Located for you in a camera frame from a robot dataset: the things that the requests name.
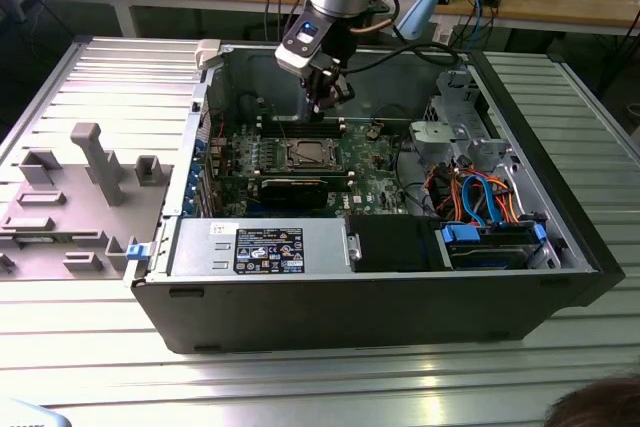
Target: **warning label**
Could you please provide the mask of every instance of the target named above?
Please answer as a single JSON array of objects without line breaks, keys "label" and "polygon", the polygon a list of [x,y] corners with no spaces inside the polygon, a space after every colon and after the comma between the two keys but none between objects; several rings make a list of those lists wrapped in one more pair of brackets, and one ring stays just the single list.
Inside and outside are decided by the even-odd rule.
[{"label": "warning label", "polygon": [[237,274],[301,274],[304,272],[302,229],[238,229]]}]

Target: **metal slotted table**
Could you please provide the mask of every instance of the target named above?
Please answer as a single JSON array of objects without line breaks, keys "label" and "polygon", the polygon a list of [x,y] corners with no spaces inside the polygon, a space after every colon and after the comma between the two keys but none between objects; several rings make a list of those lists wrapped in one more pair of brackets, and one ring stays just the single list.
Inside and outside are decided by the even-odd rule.
[{"label": "metal slotted table", "polygon": [[[25,147],[84,162],[58,144],[80,118],[99,120],[119,157],[144,151],[172,163],[200,78],[195,48],[74,45],[2,146],[0,201],[20,181],[12,163]],[[74,426],[521,427],[540,425],[572,389],[636,366],[638,153],[564,64],[487,58],[626,270],[591,307],[562,311],[522,342],[176,355],[119,280],[0,282],[1,394],[53,408]]]}]

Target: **dark hair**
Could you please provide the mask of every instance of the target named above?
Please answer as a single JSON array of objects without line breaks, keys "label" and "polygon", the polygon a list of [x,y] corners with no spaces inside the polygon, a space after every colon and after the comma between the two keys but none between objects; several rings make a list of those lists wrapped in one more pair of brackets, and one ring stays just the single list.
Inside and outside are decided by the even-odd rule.
[{"label": "dark hair", "polygon": [[640,375],[601,380],[556,402],[545,427],[640,426]]}]

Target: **blue tab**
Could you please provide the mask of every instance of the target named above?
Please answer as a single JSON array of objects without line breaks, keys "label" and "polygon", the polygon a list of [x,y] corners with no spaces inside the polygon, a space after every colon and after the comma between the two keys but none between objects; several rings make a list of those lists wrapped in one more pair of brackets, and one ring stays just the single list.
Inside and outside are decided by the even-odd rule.
[{"label": "blue tab", "polygon": [[444,229],[442,229],[440,232],[442,232],[442,238],[444,239],[445,244],[450,244],[455,240],[453,236],[453,232],[451,232],[451,229],[449,228],[448,225]]},{"label": "blue tab", "polygon": [[542,224],[534,225],[533,231],[536,233],[536,236],[538,237],[538,240],[540,242],[544,242],[545,240],[547,240],[547,231],[544,230],[544,225]]},{"label": "blue tab", "polygon": [[148,260],[150,256],[150,244],[131,244],[127,247],[127,260]]},{"label": "blue tab", "polygon": [[451,242],[480,242],[480,233],[474,225],[450,224],[441,230],[445,244]]},{"label": "blue tab", "polygon": [[199,155],[202,152],[207,150],[207,144],[205,144],[204,141],[202,141],[200,139],[196,139],[195,144],[194,144],[194,150],[195,150],[196,155]]}]

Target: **sticker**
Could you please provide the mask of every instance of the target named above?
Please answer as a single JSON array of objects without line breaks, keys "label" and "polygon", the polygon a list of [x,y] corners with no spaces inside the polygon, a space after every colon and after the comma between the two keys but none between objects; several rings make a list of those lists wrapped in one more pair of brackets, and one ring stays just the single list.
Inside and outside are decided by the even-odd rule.
[{"label": "sticker", "polygon": [[236,222],[212,222],[209,235],[236,235],[239,226]]},{"label": "sticker", "polygon": [[234,229],[237,274],[304,273],[302,229]]}]

